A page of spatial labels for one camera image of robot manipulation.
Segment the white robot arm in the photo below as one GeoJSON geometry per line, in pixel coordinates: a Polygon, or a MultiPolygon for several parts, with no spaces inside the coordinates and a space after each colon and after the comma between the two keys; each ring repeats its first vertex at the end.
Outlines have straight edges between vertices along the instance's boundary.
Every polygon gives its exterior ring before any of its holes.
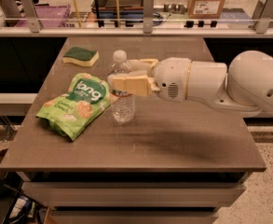
{"type": "Polygon", "coordinates": [[[154,93],[163,100],[199,102],[243,117],[273,117],[273,58],[257,50],[240,53],[231,64],[176,57],[134,61],[128,73],[112,74],[108,83],[137,96],[154,93]]]}

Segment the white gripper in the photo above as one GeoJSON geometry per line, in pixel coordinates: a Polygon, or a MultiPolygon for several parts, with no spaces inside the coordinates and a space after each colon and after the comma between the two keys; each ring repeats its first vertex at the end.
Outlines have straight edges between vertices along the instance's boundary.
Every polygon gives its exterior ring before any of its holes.
{"type": "Polygon", "coordinates": [[[183,102],[186,99],[186,84],[191,61],[187,58],[130,60],[132,71],[146,71],[147,75],[136,77],[112,77],[116,91],[146,97],[157,91],[163,100],[183,102]]]}

